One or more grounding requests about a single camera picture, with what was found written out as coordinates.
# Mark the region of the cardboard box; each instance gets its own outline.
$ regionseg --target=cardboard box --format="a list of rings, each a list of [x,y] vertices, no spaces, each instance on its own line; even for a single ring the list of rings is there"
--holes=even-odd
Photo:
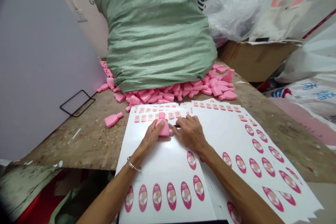
[[[286,60],[300,40],[233,42],[218,48],[218,57],[248,82],[264,82]]]

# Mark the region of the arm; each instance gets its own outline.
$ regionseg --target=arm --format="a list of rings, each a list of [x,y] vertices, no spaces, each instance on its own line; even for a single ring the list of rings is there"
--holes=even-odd
[[[143,159],[152,150],[158,140],[164,123],[159,124],[155,129],[156,121],[154,120],[148,127],[145,137],[129,159],[131,164],[136,168],[140,167]],[[137,171],[126,163],[124,168],[108,183],[105,189],[86,209],[77,221],[77,224],[111,224],[125,200],[127,191],[136,173]]]
[[[269,205],[241,179],[208,144],[197,116],[176,121],[181,131],[173,127],[176,137],[199,155],[214,172],[246,224],[284,224]]]

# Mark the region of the gray wall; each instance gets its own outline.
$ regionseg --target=gray wall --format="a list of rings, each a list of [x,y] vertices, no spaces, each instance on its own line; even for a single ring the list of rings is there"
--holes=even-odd
[[[24,157],[106,74],[65,0],[0,0],[0,159]],[[78,99],[72,110],[83,103]]]

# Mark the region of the black wire frame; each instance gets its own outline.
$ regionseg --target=black wire frame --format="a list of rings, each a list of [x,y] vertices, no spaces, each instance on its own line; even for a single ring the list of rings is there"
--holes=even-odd
[[[86,109],[84,109],[79,115],[74,115],[82,106],[80,106],[74,113],[72,113],[72,114],[70,114],[68,111],[66,111],[64,108],[62,108],[62,106],[64,106],[68,101],[70,101],[72,98],[74,98],[76,95],[78,95],[80,92],[84,92],[86,95],[87,95],[87,97],[88,97],[88,99],[83,103],[83,105],[88,101],[88,100],[93,100],[93,102],[91,102],[90,103],[90,105],[89,106],[87,106],[86,107]],[[83,114],[84,113],[84,111],[85,110],[87,110],[88,109],[88,107],[90,107],[91,105],[92,105],[92,103],[94,103],[96,101],[96,99],[93,99],[93,98],[91,98],[83,89],[82,90],[80,90],[79,92],[77,92],[74,96],[72,96],[70,99],[68,99],[66,102],[64,102],[61,106],[60,106],[60,109],[61,110],[63,110],[65,113],[67,113],[67,114],[69,114],[70,116],[72,116],[72,117],[80,117],[80,115],[81,114]]]

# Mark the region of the paper stack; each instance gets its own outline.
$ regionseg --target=paper stack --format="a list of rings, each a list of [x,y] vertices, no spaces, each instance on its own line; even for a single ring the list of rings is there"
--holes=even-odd
[[[138,105],[131,109],[117,173],[148,126],[166,113],[169,123],[198,116],[208,143],[285,223],[309,222],[323,209],[308,185],[263,128],[239,105],[215,99]],[[175,137],[158,142],[146,157],[120,211],[121,224],[227,220],[243,223],[213,172]]]

